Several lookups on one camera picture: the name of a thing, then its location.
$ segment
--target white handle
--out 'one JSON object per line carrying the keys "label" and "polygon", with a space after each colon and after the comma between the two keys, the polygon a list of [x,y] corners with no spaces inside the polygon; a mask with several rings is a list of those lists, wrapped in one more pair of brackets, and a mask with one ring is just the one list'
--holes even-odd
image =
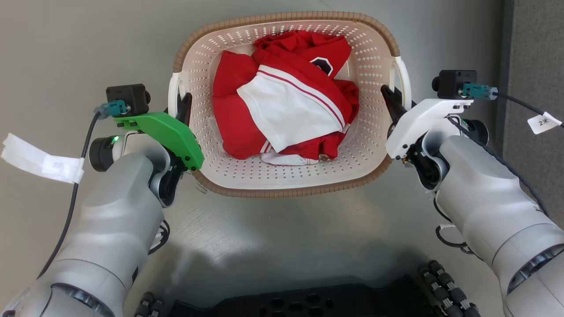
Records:
{"label": "white handle", "polygon": [[[394,58],[393,66],[399,73],[399,80],[402,83],[402,104],[406,110],[411,109],[411,83],[409,82],[409,75],[407,74],[407,68],[405,63],[403,63],[400,56]],[[393,90],[394,83],[394,70],[392,69],[392,75],[390,76],[390,89]]]}
{"label": "white handle", "polygon": [[178,92],[180,91],[180,98],[184,98],[186,95],[186,89],[184,88],[184,83],[180,78],[180,73],[173,73],[172,78],[169,82],[169,98],[168,98],[168,109],[169,115],[176,118],[178,114]]}

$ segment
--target green bracket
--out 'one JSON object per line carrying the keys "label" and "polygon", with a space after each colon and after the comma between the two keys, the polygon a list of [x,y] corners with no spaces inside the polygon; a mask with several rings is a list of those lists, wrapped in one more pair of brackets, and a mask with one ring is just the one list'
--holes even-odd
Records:
{"label": "green bracket", "polygon": [[191,170],[201,169],[204,154],[190,128],[164,112],[151,112],[133,117],[117,117],[125,130],[141,130],[180,157]]}

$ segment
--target basket rim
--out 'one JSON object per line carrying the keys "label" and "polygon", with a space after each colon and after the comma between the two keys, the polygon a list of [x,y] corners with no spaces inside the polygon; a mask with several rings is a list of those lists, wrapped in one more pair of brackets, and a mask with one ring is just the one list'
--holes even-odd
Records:
{"label": "basket rim", "polygon": [[[217,22],[208,24],[199,30],[195,31],[188,37],[178,50],[177,57],[174,60],[173,73],[179,73],[182,71],[182,66],[184,60],[188,54],[190,48],[196,43],[200,38],[205,35],[235,28],[244,27],[253,24],[262,23],[273,23],[273,22],[283,22],[283,21],[296,21],[296,20],[337,20],[337,21],[353,21],[363,23],[375,31],[377,31],[380,36],[386,42],[390,54],[392,57],[399,57],[399,47],[395,41],[394,36],[390,31],[378,20],[373,17],[367,16],[365,14],[354,13],[354,12],[341,12],[341,11],[296,11],[296,12],[283,12],[275,14],[265,14],[265,15],[254,15],[242,17],[239,19],[233,19],[229,21]],[[345,180],[342,182],[332,183],[328,185],[310,186],[302,188],[292,188],[284,190],[245,190],[245,189],[234,189],[227,188],[212,182],[207,178],[201,171],[193,171],[192,175],[194,178],[205,188],[218,193],[223,196],[231,197],[264,197],[264,198],[274,198],[274,197],[297,197],[297,196],[307,196],[316,195],[319,193],[335,192],[340,190],[346,190],[349,188],[360,187],[366,185],[373,180],[380,177],[391,165],[392,158],[386,154],[382,162],[374,168],[374,170],[367,175],[356,178]]]}

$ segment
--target gray floor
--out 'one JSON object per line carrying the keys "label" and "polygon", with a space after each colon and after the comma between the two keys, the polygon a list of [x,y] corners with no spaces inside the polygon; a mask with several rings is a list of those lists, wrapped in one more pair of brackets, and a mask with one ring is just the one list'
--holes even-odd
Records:
{"label": "gray floor", "polygon": [[[296,10],[371,15],[397,39],[417,102],[434,96],[430,83],[441,69],[475,69],[481,82],[495,85],[499,64],[498,1],[9,0],[1,6],[0,137],[14,133],[61,156],[80,152],[85,125],[107,86],[142,82],[153,110],[164,108],[178,47],[211,21]],[[493,131],[494,113],[492,104],[482,103],[468,116]],[[95,136],[116,132],[106,121]],[[98,177],[87,169],[79,202]],[[275,290],[383,285],[432,258],[483,316],[503,315],[493,273],[436,239],[441,217],[415,171],[399,164],[370,185],[313,197],[234,199],[199,189],[191,177],[181,181],[177,203],[165,212],[172,238],[138,277],[126,316],[147,290],[169,303],[210,306],[228,296]],[[0,269],[0,306],[34,279],[49,256],[70,192],[68,184],[0,162],[0,254],[10,258]]]}

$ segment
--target laundry basket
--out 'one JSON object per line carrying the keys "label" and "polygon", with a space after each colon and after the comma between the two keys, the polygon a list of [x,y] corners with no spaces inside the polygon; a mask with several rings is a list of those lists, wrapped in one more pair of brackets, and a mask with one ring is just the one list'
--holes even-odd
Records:
{"label": "laundry basket", "polygon": [[[320,158],[316,165],[270,165],[259,156],[237,160],[223,151],[208,119],[213,117],[212,87],[224,50],[251,54],[255,40],[268,34],[306,30],[343,35],[352,53],[336,79],[354,81],[360,92],[360,111],[339,147],[336,159]],[[399,73],[403,104],[409,109],[411,88],[398,45],[377,20],[350,12],[288,12],[250,16],[207,25],[180,48],[170,80],[168,106],[176,114],[177,95],[192,94],[190,129],[205,156],[192,172],[206,188],[226,196],[291,197],[332,192],[368,184],[391,164],[385,149],[391,120],[380,93],[394,87]]]}

